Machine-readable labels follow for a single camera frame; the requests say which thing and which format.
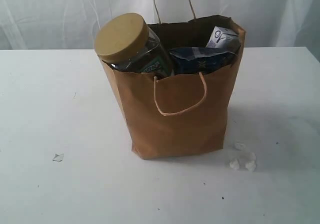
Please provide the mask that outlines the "white printed snack pouch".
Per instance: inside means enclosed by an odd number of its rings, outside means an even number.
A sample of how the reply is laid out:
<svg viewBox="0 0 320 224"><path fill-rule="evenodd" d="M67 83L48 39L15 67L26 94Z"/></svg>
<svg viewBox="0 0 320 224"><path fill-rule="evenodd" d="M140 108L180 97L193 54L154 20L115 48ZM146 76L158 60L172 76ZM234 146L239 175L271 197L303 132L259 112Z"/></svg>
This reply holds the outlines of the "white printed snack pouch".
<svg viewBox="0 0 320 224"><path fill-rule="evenodd" d="M215 26L206 45L207 48L236 50L240 46L239 36L231 29Z"/></svg>

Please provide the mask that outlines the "clear plastic scrap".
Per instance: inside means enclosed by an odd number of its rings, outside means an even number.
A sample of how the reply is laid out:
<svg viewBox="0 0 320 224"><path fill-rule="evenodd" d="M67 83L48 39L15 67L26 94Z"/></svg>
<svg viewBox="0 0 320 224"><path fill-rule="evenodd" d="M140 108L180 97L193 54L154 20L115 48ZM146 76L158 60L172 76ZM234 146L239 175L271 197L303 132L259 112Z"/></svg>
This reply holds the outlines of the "clear plastic scrap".
<svg viewBox="0 0 320 224"><path fill-rule="evenodd" d="M52 161L60 163L60 162L63 161L63 159L64 159L64 154L63 153L62 154L55 154L53 159L52 159Z"/></svg>

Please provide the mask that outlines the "brown paper shopping bag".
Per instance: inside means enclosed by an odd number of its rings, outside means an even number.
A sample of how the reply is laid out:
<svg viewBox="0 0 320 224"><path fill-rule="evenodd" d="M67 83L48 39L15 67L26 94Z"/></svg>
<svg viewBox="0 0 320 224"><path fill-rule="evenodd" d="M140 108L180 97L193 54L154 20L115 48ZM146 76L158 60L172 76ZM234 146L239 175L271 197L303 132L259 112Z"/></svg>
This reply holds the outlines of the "brown paper shopping bag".
<svg viewBox="0 0 320 224"><path fill-rule="evenodd" d="M182 23L147 24L169 51L206 48L215 26L238 34L240 46L231 64L212 73L175 74L122 72L98 56L132 139L142 159L196 155L223 148L228 105L244 51L245 30L231 18L213 15Z"/></svg>

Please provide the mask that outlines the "white backdrop curtain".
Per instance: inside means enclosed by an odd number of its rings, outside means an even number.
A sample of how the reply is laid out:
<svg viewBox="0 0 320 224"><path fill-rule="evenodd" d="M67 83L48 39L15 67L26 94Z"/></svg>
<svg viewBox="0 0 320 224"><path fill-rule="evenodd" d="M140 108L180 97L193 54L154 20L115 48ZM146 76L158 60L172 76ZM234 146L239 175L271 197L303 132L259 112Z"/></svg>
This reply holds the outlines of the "white backdrop curtain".
<svg viewBox="0 0 320 224"><path fill-rule="evenodd" d="M91 49L105 23L129 12L150 24L231 17L247 47L320 46L320 0L0 0L0 7L3 50Z"/></svg>

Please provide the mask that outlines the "spaghetti packet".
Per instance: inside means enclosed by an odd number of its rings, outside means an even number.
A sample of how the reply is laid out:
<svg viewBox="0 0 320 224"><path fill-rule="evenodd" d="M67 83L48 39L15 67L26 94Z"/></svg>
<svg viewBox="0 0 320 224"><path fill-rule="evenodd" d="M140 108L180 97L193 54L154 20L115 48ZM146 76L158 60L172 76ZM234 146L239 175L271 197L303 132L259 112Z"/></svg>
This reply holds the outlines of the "spaghetti packet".
<svg viewBox="0 0 320 224"><path fill-rule="evenodd" d="M175 74L212 73L231 64L237 54L227 49L181 47L169 51Z"/></svg>

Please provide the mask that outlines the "clear nut jar gold lid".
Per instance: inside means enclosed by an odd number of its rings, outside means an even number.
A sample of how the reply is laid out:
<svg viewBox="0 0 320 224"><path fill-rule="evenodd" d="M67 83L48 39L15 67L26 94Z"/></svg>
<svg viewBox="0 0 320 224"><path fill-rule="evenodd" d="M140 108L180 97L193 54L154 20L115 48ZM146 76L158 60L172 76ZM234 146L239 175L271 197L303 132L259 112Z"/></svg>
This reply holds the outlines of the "clear nut jar gold lid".
<svg viewBox="0 0 320 224"><path fill-rule="evenodd" d="M117 71L155 73L160 79L174 74L160 39L137 13L120 15L105 24L94 47L99 58Z"/></svg>

